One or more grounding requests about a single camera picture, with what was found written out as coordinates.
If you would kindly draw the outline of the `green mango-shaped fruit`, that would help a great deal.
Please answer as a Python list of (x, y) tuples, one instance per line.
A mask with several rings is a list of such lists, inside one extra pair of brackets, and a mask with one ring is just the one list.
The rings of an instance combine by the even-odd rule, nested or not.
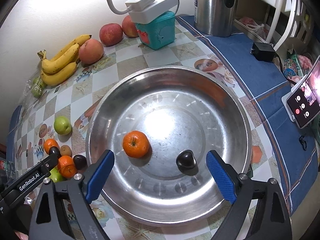
[(64, 178), (60, 172), (58, 171), (58, 169), (55, 167), (50, 171), (50, 176), (49, 178), (54, 182), (54, 183), (58, 183), (58, 182), (62, 182), (65, 181), (66, 178)]

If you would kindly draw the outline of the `dark plum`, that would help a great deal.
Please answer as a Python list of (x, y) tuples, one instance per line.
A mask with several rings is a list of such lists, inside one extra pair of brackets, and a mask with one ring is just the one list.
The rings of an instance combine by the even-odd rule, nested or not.
[(57, 155), (57, 158), (58, 158), (58, 159), (61, 158), (60, 150), (59, 150), (59, 148), (56, 147), (56, 146), (50, 147), (50, 149), (49, 149), (49, 155), (52, 155), (52, 154)]
[(73, 157), (73, 162), (77, 170), (83, 170), (87, 167), (87, 159), (81, 154), (77, 154)]
[(181, 172), (191, 171), (197, 166), (192, 150), (183, 150), (176, 157), (176, 165)]

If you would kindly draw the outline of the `large orange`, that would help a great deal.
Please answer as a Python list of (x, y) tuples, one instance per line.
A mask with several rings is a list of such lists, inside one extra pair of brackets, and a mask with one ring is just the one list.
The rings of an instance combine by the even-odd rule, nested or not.
[(144, 133), (131, 131), (124, 136), (122, 146), (127, 156), (141, 158), (148, 153), (150, 143)]

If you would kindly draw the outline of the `orange lower left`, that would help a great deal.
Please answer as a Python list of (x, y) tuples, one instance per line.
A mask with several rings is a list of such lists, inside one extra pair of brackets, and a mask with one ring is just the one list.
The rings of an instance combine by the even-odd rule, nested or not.
[(58, 159), (57, 170), (66, 179), (71, 179), (77, 173), (73, 158), (67, 155)]

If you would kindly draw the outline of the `orange upper left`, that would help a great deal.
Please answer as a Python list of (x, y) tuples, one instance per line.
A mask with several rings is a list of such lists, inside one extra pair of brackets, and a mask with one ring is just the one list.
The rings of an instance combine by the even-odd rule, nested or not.
[(47, 139), (43, 144), (43, 148), (47, 154), (49, 154), (49, 150), (51, 147), (56, 147), (58, 149), (60, 148), (55, 139)]

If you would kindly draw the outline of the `blue tablecloth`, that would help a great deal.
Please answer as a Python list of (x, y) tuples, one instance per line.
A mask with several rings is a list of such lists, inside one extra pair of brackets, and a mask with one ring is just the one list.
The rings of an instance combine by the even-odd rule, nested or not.
[(84, 153), (91, 116), (116, 82), (148, 67), (194, 67), (222, 81), (241, 100), (253, 145), (263, 154), (252, 166), (254, 176), (277, 177), (290, 211), (296, 211), (317, 177), (318, 160), (312, 132), (298, 129), (282, 104), (290, 84), (274, 64), (250, 54), (252, 41), (241, 31), (233, 31), (228, 38), (204, 35), (194, 29), (190, 16), (178, 17), (175, 31), (174, 43), (159, 50), (150, 49), (138, 38), (106, 47), (99, 62), (78, 66), (73, 77), (46, 89), (39, 101), (16, 108), (9, 126), (7, 158), (15, 163), (17, 172), (31, 168), (45, 156), (44, 141), (57, 138), (53, 123), (61, 115), (73, 126), (67, 145), (75, 154)]

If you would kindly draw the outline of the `small brown fruit upper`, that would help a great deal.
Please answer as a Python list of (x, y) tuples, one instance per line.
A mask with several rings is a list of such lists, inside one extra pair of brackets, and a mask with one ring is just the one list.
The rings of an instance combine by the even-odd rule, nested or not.
[(60, 154), (62, 156), (69, 156), (71, 157), (72, 156), (72, 150), (71, 148), (68, 146), (68, 145), (62, 145), (60, 147)]

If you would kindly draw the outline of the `green fruit far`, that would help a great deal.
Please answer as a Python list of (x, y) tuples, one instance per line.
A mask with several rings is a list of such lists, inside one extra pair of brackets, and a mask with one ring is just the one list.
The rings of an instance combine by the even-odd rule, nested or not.
[(54, 121), (54, 129), (59, 135), (68, 135), (71, 133), (71, 122), (65, 116), (58, 116)]

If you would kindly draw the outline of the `checkered printed tablecloth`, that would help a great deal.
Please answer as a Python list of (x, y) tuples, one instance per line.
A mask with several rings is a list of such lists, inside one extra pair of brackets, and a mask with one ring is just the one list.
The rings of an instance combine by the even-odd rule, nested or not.
[(254, 179), (280, 177), (273, 133), (238, 65), (185, 19), (175, 32), (158, 51), (123, 39), (14, 115), (18, 176), (46, 157), (47, 139), (89, 163), (114, 152), (106, 189), (91, 205), (111, 239), (212, 238), (229, 204), (206, 167), (210, 150), (238, 171), (259, 155)]

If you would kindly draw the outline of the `clear bag of green fruit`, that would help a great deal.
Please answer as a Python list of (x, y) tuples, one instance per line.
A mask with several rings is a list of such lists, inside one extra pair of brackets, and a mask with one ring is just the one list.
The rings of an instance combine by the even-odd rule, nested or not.
[(25, 108), (29, 108), (33, 103), (41, 98), (46, 86), (47, 85), (39, 76), (29, 80), (22, 93), (21, 105)]

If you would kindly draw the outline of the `smartphone on stand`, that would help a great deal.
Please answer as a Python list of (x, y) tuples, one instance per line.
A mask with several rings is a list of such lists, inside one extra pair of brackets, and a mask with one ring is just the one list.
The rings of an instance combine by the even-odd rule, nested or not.
[(289, 119), (299, 129), (306, 127), (319, 114), (319, 56), (305, 75), (281, 101)]

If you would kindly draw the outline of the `yellow banana bunch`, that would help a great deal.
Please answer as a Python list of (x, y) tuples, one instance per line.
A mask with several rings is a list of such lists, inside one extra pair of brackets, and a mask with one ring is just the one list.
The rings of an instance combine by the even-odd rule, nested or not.
[(92, 35), (84, 34), (65, 45), (53, 58), (47, 58), (46, 50), (37, 53), (41, 60), (41, 80), (48, 86), (57, 86), (67, 80), (76, 70), (79, 49)]

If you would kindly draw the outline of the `stainless steel basin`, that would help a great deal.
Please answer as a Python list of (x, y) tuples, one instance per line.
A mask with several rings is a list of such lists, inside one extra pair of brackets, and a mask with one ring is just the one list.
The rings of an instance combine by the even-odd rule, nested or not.
[[(140, 131), (149, 140), (144, 157), (131, 158), (123, 138)], [(251, 128), (240, 100), (210, 74), (179, 66), (146, 68), (111, 88), (87, 130), (86, 155), (105, 150), (115, 162), (101, 195), (122, 215), (151, 226), (176, 226), (207, 218), (225, 204), (206, 165), (215, 150), (239, 172), (252, 155)], [(192, 150), (197, 166), (181, 172), (176, 157)]]

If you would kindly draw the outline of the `red apple front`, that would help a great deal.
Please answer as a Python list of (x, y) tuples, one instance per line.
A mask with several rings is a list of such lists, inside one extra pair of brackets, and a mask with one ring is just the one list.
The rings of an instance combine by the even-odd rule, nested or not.
[(103, 54), (103, 45), (96, 39), (89, 39), (79, 49), (79, 59), (84, 64), (97, 62)]

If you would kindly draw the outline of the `red apple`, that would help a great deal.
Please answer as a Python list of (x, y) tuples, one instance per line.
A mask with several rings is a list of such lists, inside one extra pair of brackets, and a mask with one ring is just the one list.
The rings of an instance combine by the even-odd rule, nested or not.
[(84, 64), (97, 62), (103, 54), (103, 45), (96, 39), (89, 39), (79, 49), (79, 59)]
[(101, 27), (99, 38), (105, 46), (114, 46), (123, 39), (123, 30), (119, 24), (109, 23)]
[(127, 37), (129, 37), (129, 38), (136, 38), (136, 37), (138, 37), (138, 32), (137, 32), (135, 23), (133, 23), (133, 22), (131, 21), (130, 15), (127, 15), (127, 16), (123, 19), (122, 24), (121, 24), (121, 27), (122, 27), (123, 33), (124, 33)]

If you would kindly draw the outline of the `black power adapter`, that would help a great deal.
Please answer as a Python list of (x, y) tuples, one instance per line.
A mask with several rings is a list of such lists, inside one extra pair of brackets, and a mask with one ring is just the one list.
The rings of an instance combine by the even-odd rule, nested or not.
[(254, 42), (251, 48), (251, 54), (258, 61), (272, 62), (276, 52), (268, 43)]

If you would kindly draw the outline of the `red apple middle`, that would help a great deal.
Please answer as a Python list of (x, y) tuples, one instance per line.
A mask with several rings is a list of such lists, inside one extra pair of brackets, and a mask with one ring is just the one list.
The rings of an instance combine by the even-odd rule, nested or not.
[(109, 23), (101, 27), (99, 38), (105, 46), (114, 46), (123, 39), (123, 30), (119, 24)]

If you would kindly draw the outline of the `red apple right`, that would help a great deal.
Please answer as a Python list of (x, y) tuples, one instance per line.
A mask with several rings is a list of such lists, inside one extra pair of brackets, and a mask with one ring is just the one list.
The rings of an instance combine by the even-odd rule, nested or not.
[(127, 37), (129, 37), (129, 38), (136, 38), (136, 37), (138, 37), (138, 32), (137, 32), (135, 23), (133, 23), (133, 22), (131, 21), (130, 15), (127, 15), (127, 16), (123, 19), (122, 24), (121, 24), (121, 27), (122, 27), (123, 33), (124, 33)]

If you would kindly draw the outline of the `teal plastic box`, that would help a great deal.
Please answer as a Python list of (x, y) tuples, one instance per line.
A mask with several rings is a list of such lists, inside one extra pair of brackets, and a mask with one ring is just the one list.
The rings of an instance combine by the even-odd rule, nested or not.
[(175, 40), (175, 13), (167, 11), (148, 24), (135, 24), (142, 44), (153, 50), (162, 48)]

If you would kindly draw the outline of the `stainless steel thermos jug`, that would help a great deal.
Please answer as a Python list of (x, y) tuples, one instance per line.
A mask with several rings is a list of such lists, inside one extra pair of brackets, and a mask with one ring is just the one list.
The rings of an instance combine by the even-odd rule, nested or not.
[(231, 35), (238, 0), (194, 0), (194, 26), (205, 34)]

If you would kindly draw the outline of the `white power strip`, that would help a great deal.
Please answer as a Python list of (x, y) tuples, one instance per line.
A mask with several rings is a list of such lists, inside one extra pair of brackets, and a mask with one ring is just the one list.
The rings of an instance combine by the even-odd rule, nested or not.
[(107, 0), (110, 10), (116, 15), (129, 14), (133, 23), (149, 24), (173, 7), (179, 7), (180, 0), (127, 0), (126, 9), (118, 10), (112, 0)]

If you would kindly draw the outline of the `white chair frame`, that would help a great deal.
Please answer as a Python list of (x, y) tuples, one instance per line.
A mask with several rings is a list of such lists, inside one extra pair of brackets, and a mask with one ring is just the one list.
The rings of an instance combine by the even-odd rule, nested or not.
[[(257, 41), (270, 43), (274, 38), (274, 49), (278, 52), (294, 49), (301, 53), (308, 45), (313, 31), (314, 20), (306, 9), (302, 0), (261, 0), (275, 8), (274, 18), (270, 25), (265, 24), (269, 30), (267, 37), (256, 34), (238, 20), (235, 23), (247, 29), (250, 35)], [(281, 13), (289, 17), (284, 33), (282, 35), (276, 32), (276, 26), (279, 22)]]

